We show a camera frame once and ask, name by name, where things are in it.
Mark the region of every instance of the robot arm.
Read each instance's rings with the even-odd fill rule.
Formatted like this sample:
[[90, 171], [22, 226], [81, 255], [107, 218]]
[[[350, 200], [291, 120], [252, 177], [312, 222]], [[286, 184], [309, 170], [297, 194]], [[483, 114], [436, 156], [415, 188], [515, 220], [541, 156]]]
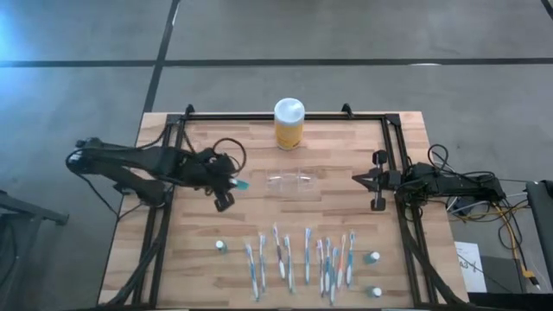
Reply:
[[[175, 147], [150, 146], [129, 148], [100, 139], [88, 138], [76, 143], [77, 149], [67, 158], [67, 167], [77, 175], [103, 175], [116, 184], [121, 194], [134, 191], [148, 205], [160, 206], [166, 200], [166, 182], [179, 187], [203, 188], [214, 193], [219, 212], [234, 203], [229, 190], [236, 186], [231, 158], [213, 148], [193, 153]], [[144, 179], [130, 168], [145, 171], [153, 180]]]

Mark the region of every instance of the yellow container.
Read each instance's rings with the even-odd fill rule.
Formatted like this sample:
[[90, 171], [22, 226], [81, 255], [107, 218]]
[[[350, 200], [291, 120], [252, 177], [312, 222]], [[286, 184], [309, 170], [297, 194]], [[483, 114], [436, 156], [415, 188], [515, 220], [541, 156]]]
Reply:
[[278, 147], [292, 150], [302, 140], [305, 107], [295, 98], [283, 98], [275, 105], [275, 136]]

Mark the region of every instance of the small bottle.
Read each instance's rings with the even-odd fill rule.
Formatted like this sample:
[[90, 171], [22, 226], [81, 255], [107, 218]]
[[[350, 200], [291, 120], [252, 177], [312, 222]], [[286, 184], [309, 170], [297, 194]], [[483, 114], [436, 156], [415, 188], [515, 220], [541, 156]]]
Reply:
[[217, 242], [215, 242], [215, 248], [217, 249], [217, 251], [219, 251], [221, 254], [225, 254], [226, 251], [227, 251], [227, 248], [226, 248], [226, 243], [221, 241], [221, 240], [218, 240]]
[[363, 260], [366, 264], [373, 264], [380, 260], [380, 253], [377, 251], [371, 251], [370, 253], [363, 256]]
[[379, 298], [382, 296], [382, 289], [376, 286], [369, 286], [366, 288], [366, 295], [371, 298]]

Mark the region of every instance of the toothbrush handle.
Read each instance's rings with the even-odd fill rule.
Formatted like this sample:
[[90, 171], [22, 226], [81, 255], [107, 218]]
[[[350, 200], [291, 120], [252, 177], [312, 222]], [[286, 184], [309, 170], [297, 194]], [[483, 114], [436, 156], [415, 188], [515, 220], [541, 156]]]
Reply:
[[253, 295], [256, 301], [259, 300], [259, 291], [257, 289], [256, 268], [253, 264], [250, 265], [251, 285], [253, 287]]
[[325, 295], [325, 280], [324, 280], [325, 276], [324, 276], [324, 270], [322, 268], [322, 261], [321, 261], [321, 297], [323, 297]]
[[292, 293], [294, 291], [293, 280], [294, 280], [294, 275], [292, 273], [292, 260], [288, 256], [288, 289], [289, 289], [290, 293]]
[[336, 286], [338, 287], [338, 289], [340, 289], [340, 287], [342, 286], [343, 279], [344, 279], [344, 270], [342, 269], [342, 267], [340, 267], [340, 269], [338, 270], [338, 279], [336, 280]]
[[330, 304], [334, 305], [334, 301], [336, 300], [336, 282], [334, 281], [334, 273], [332, 274], [332, 284], [330, 285]]
[[309, 284], [309, 248], [305, 249], [305, 283]]
[[282, 260], [278, 261], [278, 269], [280, 270], [280, 278], [286, 278], [286, 270], [284, 269], [284, 263]]
[[265, 291], [265, 259], [261, 258], [261, 291]]
[[326, 273], [325, 273], [325, 292], [330, 291], [330, 257], [327, 257], [326, 263]]
[[286, 271], [284, 270], [283, 253], [280, 249], [280, 245], [276, 246], [276, 255], [278, 256], [278, 269], [280, 270], [280, 277], [286, 278]]
[[353, 251], [349, 250], [347, 254], [347, 270], [346, 270], [346, 284], [347, 287], [352, 285], [352, 269], [353, 269]]

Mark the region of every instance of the paper sheet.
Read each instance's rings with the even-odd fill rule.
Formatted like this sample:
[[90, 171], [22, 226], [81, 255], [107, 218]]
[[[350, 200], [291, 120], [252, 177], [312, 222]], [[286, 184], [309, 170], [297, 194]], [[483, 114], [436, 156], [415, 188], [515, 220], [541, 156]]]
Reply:
[[479, 271], [482, 270], [482, 262], [480, 261], [478, 245], [474, 243], [455, 242], [455, 248], [457, 249], [457, 255], [462, 256], [462, 258], [457, 256], [457, 259], [459, 259], [459, 265], [461, 266], [467, 292], [486, 293], [486, 280], [482, 272]]

